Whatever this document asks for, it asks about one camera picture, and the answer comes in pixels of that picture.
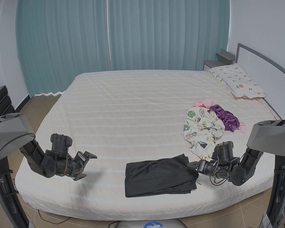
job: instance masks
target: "bed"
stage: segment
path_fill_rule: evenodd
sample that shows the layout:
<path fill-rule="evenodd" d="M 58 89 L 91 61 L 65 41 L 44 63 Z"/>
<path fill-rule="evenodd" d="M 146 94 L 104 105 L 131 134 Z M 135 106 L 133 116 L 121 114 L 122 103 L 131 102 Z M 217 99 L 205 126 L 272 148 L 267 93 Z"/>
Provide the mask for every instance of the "bed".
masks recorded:
<path fill-rule="evenodd" d="M 241 45 L 238 52 L 238 64 L 269 96 L 269 82 L 254 70 L 259 70 L 256 54 Z M 268 69 L 262 76 L 272 76 L 270 73 L 274 73 L 276 67 Z M 86 150 L 98 159 L 89 161 L 84 171 L 87 177 L 74 182 L 68 177 L 47 179 L 33 173 L 24 158 L 16 175 L 17 189 L 34 208 L 89 220 L 188 217 L 226 208 L 269 189 L 273 181 L 274 155 L 265 153 L 254 176 L 242 186 L 229 182 L 213 186 L 209 177 L 200 175 L 201 185 L 191 194 L 125 197 L 126 163 L 182 153 L 189 161 L 197 160 L 188 150 L 183 124 L 186 111 L 194 101 L 207 98 L 213 98 L 214 103 L 232 112 L 247 126 L 246 134 L 226 131 L 217 139 L 217 143 L 233 141 L 235 156 L 244 154 L 254 123 L 278 118 L 274 112 L 276 105 L 267 104 L 272 104 L 270 96 L 267 102 L 262 98 L 236 98 L 208 71 L 129 70 L 80 74 L 44 118 L 36 139 L 43 149 L 50 149 L 50 135 L 65 134 L 73 139 L 69 148 L 71 156 Z M 283 113 L 285 111 L 279 109 L 278 114 Z"/>

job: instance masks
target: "pillow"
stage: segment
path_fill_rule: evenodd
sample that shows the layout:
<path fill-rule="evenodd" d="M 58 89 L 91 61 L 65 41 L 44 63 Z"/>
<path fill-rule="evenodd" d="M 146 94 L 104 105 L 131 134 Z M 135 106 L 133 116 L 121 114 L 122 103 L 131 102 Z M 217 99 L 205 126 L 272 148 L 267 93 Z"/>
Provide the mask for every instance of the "pillow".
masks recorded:
<path fill-rule="evenodd" d="M 259 84 L 248 77 L 246 72 L 236 63 L 213 67 L 208 71 L 220 78 L 221 81 L 224 81 L 228 89 L 236 97 L 265 97 L 267 94 Z"/>

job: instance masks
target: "curtain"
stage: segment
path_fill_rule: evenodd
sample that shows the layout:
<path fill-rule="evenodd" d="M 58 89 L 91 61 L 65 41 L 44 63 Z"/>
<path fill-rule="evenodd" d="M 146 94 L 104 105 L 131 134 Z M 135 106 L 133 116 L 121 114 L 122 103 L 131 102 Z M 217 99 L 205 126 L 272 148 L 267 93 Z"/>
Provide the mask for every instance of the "curtain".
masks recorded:
<path fill-rule="evenodd" d="M 203 70 L 227 48 L 229 0 L 108 0 L 112 70 Z"/>
<path fill-rule="evenodd" d="M 106 1 L 19 0 L 16 32 L 30 96 L 64 91 L 78 74 L 111 69 Z"/>

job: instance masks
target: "white headboard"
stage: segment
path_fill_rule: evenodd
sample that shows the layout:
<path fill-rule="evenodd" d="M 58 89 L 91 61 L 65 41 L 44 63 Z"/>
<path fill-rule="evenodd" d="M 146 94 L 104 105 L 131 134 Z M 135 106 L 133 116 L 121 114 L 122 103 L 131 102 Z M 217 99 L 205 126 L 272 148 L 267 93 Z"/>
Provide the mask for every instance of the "white headboard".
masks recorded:
<path fill-rule="evenodd" d="M 235 61 L 267 92 L 264 100 L 281 119 L 285 119 L 285 69 L 240 43 Z"/>

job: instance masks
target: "white label sticker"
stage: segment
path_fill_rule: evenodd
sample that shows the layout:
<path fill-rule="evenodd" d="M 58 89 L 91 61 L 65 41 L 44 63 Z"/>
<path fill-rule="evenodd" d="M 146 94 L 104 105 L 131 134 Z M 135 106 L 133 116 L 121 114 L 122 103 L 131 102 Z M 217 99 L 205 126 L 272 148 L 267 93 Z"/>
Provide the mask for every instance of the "white label sticker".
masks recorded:
<path fill-rule="evenodd" d="M 201 168 L 200 168 L 200 172 L 203 171 L 203 168 L 204 168 L 205 164 L 206 164 L 206 161 L 204 160 L 204 161 L 202 162 L 202 165 L 201 165 Z"/>
<path fill-rule="evenodd" d="M 86 159 L 82 156 L 81 153 L 78 153 L 78 156 L 79 156 L 83 161 L 86 161 Z"/>

